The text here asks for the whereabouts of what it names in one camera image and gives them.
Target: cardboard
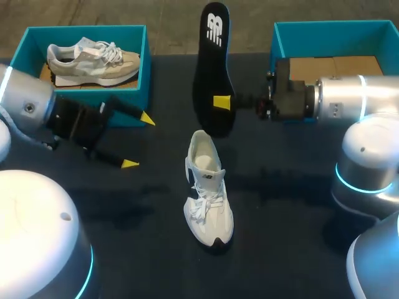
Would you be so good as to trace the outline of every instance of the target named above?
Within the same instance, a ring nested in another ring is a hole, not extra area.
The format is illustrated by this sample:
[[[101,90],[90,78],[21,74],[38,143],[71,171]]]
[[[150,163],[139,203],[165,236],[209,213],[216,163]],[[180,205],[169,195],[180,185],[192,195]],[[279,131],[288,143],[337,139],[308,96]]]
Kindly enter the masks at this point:
[[[374,56],[291,58],[290,64],[291,80],[303,80],[307,85],[314,85],[321,77],[383,75]]]
[[[130,81],[127,81],[123,84],[112,86],[112,87],[104,87],[98,84],[84,84],[79,86],[67,86],[67,87],[56,87],[51,80],[51,71],[47,64],[43,65],[42,72],[40,73],[40,80],[51,83],[55,89],[59,90],[72,90],[72,89],[110,89],[110,88],[137,88],[137,75],[134,76]]]
[[[338,76],[382,76],[382,70],[374,56],[334,57]]]
[[[307,85],[313,85],[320,77],[335,75],[335,65],[332,58],[291,59],[291,80],[301,80],[305,81]]]

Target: sneaker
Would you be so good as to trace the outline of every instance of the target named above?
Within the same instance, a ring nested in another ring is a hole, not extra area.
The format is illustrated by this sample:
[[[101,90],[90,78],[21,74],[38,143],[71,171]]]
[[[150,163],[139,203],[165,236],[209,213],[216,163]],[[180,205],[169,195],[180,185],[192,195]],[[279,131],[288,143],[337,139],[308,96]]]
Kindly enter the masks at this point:
[[[83,37],[72,47],[50,45],[47,63],[58,87],[83,83],[112,86],[137,74],[140,55],[125,52],[113,42],[94,42]]]
[[[233,212],[227,199],[225,173],[211,137],[202,130],[195,132],[186,158],[190,195],[184,213],[195,237],[208,247],[221,247],[233,235]]]

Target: shoe logo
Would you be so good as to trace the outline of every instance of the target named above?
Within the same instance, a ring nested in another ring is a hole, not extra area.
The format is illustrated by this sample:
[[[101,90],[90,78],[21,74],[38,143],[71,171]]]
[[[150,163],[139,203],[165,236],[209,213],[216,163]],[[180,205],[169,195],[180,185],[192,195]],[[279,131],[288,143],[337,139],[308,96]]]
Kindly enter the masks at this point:
[[[208,31],[206,32],[206,37],[213,41],[219,47],[222,46],[222,28],[223,22],[219,16],[214,14],[208,14]]]

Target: black tablecloth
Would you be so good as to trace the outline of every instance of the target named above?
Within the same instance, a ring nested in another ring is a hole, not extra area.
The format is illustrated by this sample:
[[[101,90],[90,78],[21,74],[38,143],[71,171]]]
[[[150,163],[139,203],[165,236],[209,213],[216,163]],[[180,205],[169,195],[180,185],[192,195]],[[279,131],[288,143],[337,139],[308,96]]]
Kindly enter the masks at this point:
[[[102,299],[352,298],[345,269],[355,228],[329,193],[345,128],[265,123],[237,114],[215,140],[234,213],[234,243],[204,251],[184,215],[185,156],[200,129],[191,103],[196,57],[153,58],[156,127],[110,130],[100,147],[139,161],[120,170],[86,161],[62,144],[55,153],[13,139],[7,169],[28,169],[63,186],[97,255]],[[230,55],[236,91],[258,92],[267,54]]]

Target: teal box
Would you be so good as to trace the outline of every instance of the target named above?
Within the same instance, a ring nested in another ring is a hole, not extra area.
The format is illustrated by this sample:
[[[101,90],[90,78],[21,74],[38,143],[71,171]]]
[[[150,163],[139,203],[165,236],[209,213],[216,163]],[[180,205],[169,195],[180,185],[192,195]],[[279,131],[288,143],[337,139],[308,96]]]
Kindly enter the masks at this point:
[[[11,66],[17,70],[39,77],[47,58],[47,47],[55,44],[70,47],[82,37],[94,41],[114,42],[117,47],[140,54],[140,70],[137,88],[96,88],[55,90],[72,100],[97,106],[111,95],[146,109],[151,77],[151,54],[148,45],[146,26],[65,26],[65,27],[28,27],[11,60]],[[111,126],[144,126],[139,120],[116,113]]]
[[[375,56],[384,75],[399,75],[399,33],[391,21],[278,22],[270,68],[293,57]]]

